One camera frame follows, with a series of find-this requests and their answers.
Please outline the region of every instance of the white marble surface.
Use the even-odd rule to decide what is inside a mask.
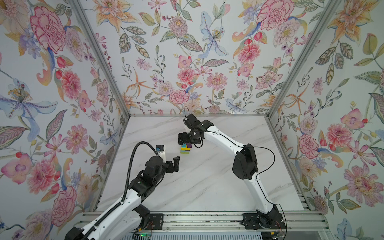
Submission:
[[[274,203],[285,210],[303,210],[296,190],[285,168],[264,117],[200,116],[208,119],[221,131],[243,144],[270,148],[276,155],[271,169],[260,174],[265,189]],[[180,154],[177,134],[185,132],[182,117],[132,117],[120,145],[98,205],[104,211],[122,195],[129,159],[139,141],[166,145],[168,161],[180,156],[180,170],[166,174],[156,190],[143,202],[151,211],[246,211],[255,203],[246,185],[232,172],[233,159],[211,142],[201,149],[192,147],[190,154]],[[255,148],[259,171],[268,168],[273,156],[268,150]],[[131,180],[153,156],[146,145],[136,151]]]

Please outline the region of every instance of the blue flower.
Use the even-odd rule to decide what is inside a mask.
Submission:
[[[207,49],[203,54],[200,54],[199,56],[197,56],[198,58],[208,57],[209,51],[211,49],[214,49],[219,56],[229,55],[229,53],[225,51],[225,48],[217,44],[217,42],[220,41],[220,39],[224,35],[224,27],[221,26],[219,29],[214,29],[212,30],[212,33],[211,33],[210,32],[211,24],[212,24],[211,17],[206,12],[202,12],[200,31],[203,34],[202,40],[207,44]]]
[[[79,174],[78,172],[74,172],[73,176],[71,176],[71,179],[72,187],[77,188],[81,180],[81,174]]]
[[[227,101],[227,106],[230,108],[231,111],[235,112],[235,114],[237,112],[246,113],[249,111],[249,110],[246,110],[246,109],[240,107],[241,101],[239,101],[237,103],[233,103],[233,100],[229,99],[229,98],[227,98],[226,101]]]
[[[189,98],[196,99],[199,97],[199,94],[197,92],[193,92],[189,95]]]
[[[35,43],[27,42],[26,47],[28,49],[28,53],[32,55],[34,59],[36,59],[36,56],[41,57],[39,53],[40,47],[38,47]]]
[[[110,128],[108,128],[108,134],[106,136],[102,136],[100,138],[100,142],[105,144],[105,145],[108,145],[108,144],[113,144],[113,145],[117,145],[117,141],[116,141],[116,138],[118,137],[119,135],[119,130],[116,130],[116,132],[114,134],[112,134],[112,131]]]
[[[13,84],[8,85],[10,90],[8,94],[14,99],[9,99],[0,94],[0,109],[4,110],[8,118],[14,118],[15,116],[25,117],[31,125],[30,133],[27,140],[33,141],[40,132],[40,128],[35,121],[35,117],[38,113],[48,114],[56,109],[58,102],[42,101],[40,103],[30,103],[33,100],[30,96],[30,90],[28,86],[22,82],[13,79]]]

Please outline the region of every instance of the green leaf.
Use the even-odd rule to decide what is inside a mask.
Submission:
[[[320,18],[320,16],[321,16],[322,13],[323,13],[323,12],[319,12],[319,13],[315,14],[315,15],[311,18],[311,20],[310,20],[310,22],[309,22],[308,24],[310,24],[310,23],[313,22],[313,21],[319,20],[319,18]]]
[[[264,91],[257,93],[256,94],[256,98],[259,98],[259,97],[263,96],[266,93],[271,93],[271,90],[265,89]]]
[[[367,38],[365,39],[364,45],[362,47],[362,52],[365,55],[371,55],[375,52],[377,47],[377,37],[371,33],[367,33]]]
[[[352,201],[351,199],[342,199],[342,200],[340,200],[340,203],[341,203],[346,209],[349,209],[349,210],[353,210],[353,209],[356,209],[356,208],[361,207],[361,206],[359,206],[357,203],[355,203],[354,201]]]
[[[373,58],[364,58],[360,60],[358,63],[354,64],[354,66],[362,67],[370,64],[374,59]]]
[[[152,36],[155,36],[156,34],[158,34],[160,31],[160,26],[156,26],[153,30],[152,30]]]
[[[331,210],[331,212],[334,213],[335,207],[333,206],[333,203],[331,201],[328,201],[328,207]]]
[[[384,53],[384,43],[383,43],[383,44],[379,47],[379,49],[377,50],[375,58],[378,58],[378,57],[381,56],[383,53]]]
[[[141,18],[143,19],[143,21],[146,25],[148,25],[148,26],[155,25],[155,20],[153,20],[153,18],[149,14],[139,13],[139,15],[141,16]]]
[[[173,32],[171,32],[171,31],[166,31],[166,32],[163,34],[163,36],[161,37],[160,42],[164,42],[164,41],[166,41],[166,40],[168,40],[168,39],[173,39],[173,38],[175,38],[175,37],[176,37],[176,35],[175,35]]]
[[[348,43],[340,43],[341,54],[347,59],[353,59],[353,49]]]
[[[384,167],[384,149],[379,147],[370,147],[375,154],[377,161]]]
[[[56,10],[55,10],[55,13],[57,15],[63,15],[65,13],[65,9],[67,7],[64,5],[64,4],[61,4],[59,3],[57,6],[56,6]]]
[[[354,76],[354,77],[356,79],[359,79],[359,80],[365,80],[365,81],[372,83],[372,84],[379,84],[381,82],[380,74],[381,74],[381,72],[379,72],[379,71],[369,71],[369,72],[365,72],[365,73],[362,73],[362,74]]]
[[[337,206],[339,207],[340,210],[342,210],[343,212],[345,212],[345,214],[347,214],[347,210],[345,210],[343,205],[341,205],[339,202],[337,202]]]
[[[45,131],[45,137],[47,138],[47,142],[53,137],[56,133],[59,132],[61,125],[63,123],[64,114],[67,110],[60,111],[56,117],[48,124],[47,129]]]

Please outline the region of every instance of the floral wallpaper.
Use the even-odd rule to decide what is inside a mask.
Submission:
[[[67,1],[0,0],[0,42],[0,239],[64,239],[127,120]]]
[[[345,0],[272,123],[335,239],[384,238],[384,32],[380,0]]]
[[[82,1],[133,114],[265,113],[325,0]]]

